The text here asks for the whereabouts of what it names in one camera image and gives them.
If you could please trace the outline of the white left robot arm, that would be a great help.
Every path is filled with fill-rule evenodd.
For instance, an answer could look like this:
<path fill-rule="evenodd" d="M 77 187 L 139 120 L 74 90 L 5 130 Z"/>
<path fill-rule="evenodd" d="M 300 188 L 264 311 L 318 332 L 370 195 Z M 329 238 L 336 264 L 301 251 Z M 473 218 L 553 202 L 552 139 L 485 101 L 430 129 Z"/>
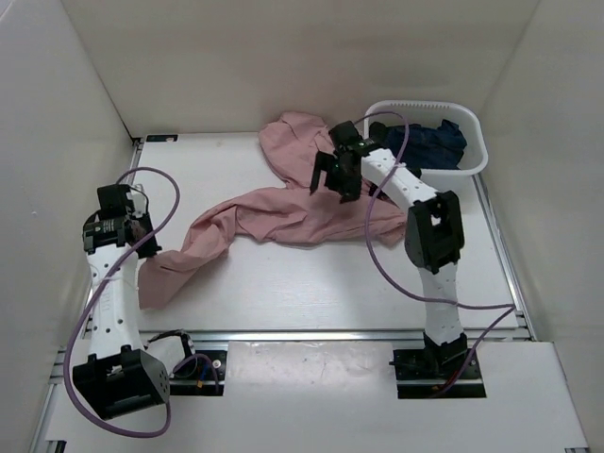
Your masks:
<path fill-rule="evenodd" d="M 75 387 L 102 420 L 166 403 L 166 367 L 186 378 L 196 370 L 198 356 L 180 344 L 167 352 L 164 364 L 144 349 L 134 288 L 138 256 L 132 253 L 116 263 L 135 243 L 130 220 L 107 217 L 88 223 L 83 243 L 93 289 L 100 295 L 92 309 L 88 357 L 72 371 Z"/>

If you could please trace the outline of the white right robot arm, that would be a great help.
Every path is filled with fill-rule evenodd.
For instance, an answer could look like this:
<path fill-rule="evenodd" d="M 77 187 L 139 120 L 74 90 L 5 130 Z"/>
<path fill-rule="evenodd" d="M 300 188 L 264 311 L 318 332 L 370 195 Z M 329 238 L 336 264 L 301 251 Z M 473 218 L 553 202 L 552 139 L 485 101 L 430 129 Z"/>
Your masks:
<path fill-rule="evenodd" d="M 341 201 L 360 198 L 361 182 L 375 184 L 407 213 L 405 251 L 418 269 L 425 303 L 424 365 L 443 378 L 466 356 L 467 336 L 461 326 L 457 297 L 457 264 L 464 246 L 461 209 L 453 192 L 430 187 L 384 148 L 346 150 L 334 155 L 316 154 L 310 190 L 317 191 L 320 177 Z"/>

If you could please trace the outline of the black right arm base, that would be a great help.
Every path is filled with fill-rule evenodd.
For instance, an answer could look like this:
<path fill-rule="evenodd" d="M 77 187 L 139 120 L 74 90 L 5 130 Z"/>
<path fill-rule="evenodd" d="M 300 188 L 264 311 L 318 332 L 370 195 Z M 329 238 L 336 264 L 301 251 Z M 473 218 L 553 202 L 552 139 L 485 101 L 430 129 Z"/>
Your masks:
<path fill-rule="evenodd" d="M 437 365 L 425 349 L 395 349 L 389 364 L 394 368 L 397 398 L 473 399 L 487 396 L 478 357 L 473 355 L 463 368 L 465 357 Z"/>

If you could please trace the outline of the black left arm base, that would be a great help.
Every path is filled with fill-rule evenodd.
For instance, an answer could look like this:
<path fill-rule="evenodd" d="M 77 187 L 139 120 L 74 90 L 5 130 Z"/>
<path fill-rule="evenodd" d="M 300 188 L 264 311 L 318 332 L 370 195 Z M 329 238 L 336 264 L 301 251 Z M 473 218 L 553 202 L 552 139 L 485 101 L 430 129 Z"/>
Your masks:
<path fill-rule="evenodd" d="M 227 371 L 227 351 L 195 346 L 192 336 L 169 330 L 144 343 L 147 353 L 164 364 L 170 396 L 222 396 Z"/>

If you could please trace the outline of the pink trousers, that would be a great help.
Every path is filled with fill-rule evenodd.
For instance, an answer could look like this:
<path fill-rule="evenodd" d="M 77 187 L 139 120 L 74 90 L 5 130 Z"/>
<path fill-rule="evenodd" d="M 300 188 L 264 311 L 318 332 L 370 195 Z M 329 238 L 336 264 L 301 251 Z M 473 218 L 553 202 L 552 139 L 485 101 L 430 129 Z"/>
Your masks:
<path fill-rule="evenodd" d="M 369 235 L 387 246 L 405 234 L 406 216 L 389 201 L 373 201 L 367 184 L 359 200 L 342 203 L 335 192 L 310 191 L 317 152 L 332 153 L 327 124 L 316 115 L 287 111 L 259 133 L 260 148 L 283 187 L 265 187 L 221 202 L 190 224 L 181 247 L 142 264 L 139 305 L 162 309 L 204 265 L 223 256 L 236 236 L 257 242 L 317 245 Z"/>

